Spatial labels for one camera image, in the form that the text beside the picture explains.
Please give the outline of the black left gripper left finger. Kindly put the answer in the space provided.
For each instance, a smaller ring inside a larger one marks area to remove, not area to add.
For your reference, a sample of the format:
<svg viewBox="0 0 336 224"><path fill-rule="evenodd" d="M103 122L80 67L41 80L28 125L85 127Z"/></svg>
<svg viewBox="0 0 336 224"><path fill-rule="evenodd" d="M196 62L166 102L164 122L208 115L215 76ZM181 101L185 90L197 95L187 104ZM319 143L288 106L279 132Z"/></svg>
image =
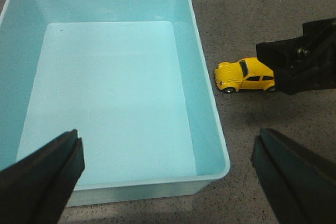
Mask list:
<svg viewBox="0 0 336 224"><path fill-rule="evenodd" d="M1 223L57 223L85 169L77 130L1 171Z"/></svg>

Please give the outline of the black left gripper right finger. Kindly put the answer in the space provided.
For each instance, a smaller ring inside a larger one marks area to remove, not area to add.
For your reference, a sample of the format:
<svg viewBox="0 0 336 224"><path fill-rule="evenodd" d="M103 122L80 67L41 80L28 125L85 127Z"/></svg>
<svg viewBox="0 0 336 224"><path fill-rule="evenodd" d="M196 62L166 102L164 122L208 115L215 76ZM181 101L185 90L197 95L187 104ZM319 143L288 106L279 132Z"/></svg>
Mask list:
<svg viewBox="0 0 336 224"><path fill-rule="evenodd" d="M261 129L251 162L279 223L335 223L335 164L274 129Z"/></svg>

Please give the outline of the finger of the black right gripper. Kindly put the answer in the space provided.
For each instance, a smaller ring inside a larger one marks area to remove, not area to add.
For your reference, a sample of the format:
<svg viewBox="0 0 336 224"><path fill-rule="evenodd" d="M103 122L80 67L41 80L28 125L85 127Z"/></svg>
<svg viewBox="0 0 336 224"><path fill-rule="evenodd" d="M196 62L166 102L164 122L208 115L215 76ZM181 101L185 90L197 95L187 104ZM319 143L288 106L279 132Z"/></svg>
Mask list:
<svg viewBox="0 0 336 224"><path fill-rule="evenodd" d="M259 43L256 53L274 72L280 92L335 88L335 18L303 23L302 36Z"/></svg>

